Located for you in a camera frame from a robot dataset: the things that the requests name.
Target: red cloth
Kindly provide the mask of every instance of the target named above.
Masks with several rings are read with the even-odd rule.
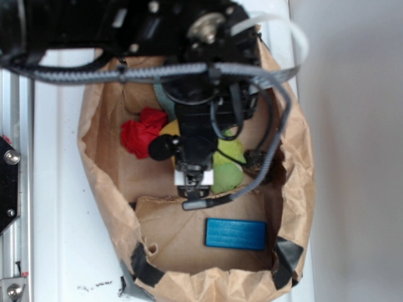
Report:
[[[120,142],[138,159],[144,159],[149,156],[149,144],[167,123],[165,111],[146,107],[141,111],[139,121],[130,120],[121,126]]]

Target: blue rectangular object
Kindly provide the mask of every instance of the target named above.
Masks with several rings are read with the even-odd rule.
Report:
[[[207,218],[208,247],[264,250],[265,242],[266,223],[263,221]]]

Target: brown paper bag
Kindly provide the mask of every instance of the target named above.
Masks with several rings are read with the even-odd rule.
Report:
[[[278,69],[269,51],[259,49],[263,68]],[[162,61],[127,59],[131,67]],[[302,277],[315,195],[309,128],[295,97],[273,181],[229,204],[190,212],[181,208],[170,160],[137,160],[120,145],[120,126],[146,106],[159,108],[150,85],[90,85],[79,124],[79,149],[99,211],[135,283],[157,301],[266,302],[288,292]],[[260,100],[240,137],[245,149],[256,146],[266,120]],[[265,221],[265,250],[206,247],[207,217]]]

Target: black bracket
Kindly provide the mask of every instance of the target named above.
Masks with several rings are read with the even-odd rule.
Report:
[[[0,235],[20,215],[18,171],[20,155],[0,137]]]

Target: metal bolt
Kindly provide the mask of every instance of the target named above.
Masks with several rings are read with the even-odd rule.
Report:
[[[209,32],[206,33],[205,35],[203,35],[203,39],[204,42],[206,42],[207,44],[212,44],[215,41],[215,33],[214,32]]]
[[[140,49],[140,45],[139,44],[131,44],[131,46],[130,46],[130,51],[131,52],[138,52],[139,51],[139,49]]]
[[[156,14],[159,11],[159,2],[158,1],[151,1],[149,3],[149,11],[150,13]]]
[[[8,150],[4,154],[4,160],[9,165],[16,165],[20,161],[20,155],[16,150]]]
[[[17,284],[12,284],[7,289],[7,294],[13,301],[17,301],[18,299],[20,299],[22,293],[23,290]]]
[[[15,211],[13,209],[10,209],[10,210],[7,211],[7,215],[9,217],[13,217],[15,215]]]
[[[232,14],[235,11],[235,8],[233,6],[230,6],[229,8],[227,8],[225,10],[225,13],[229,16],[230,14]]]

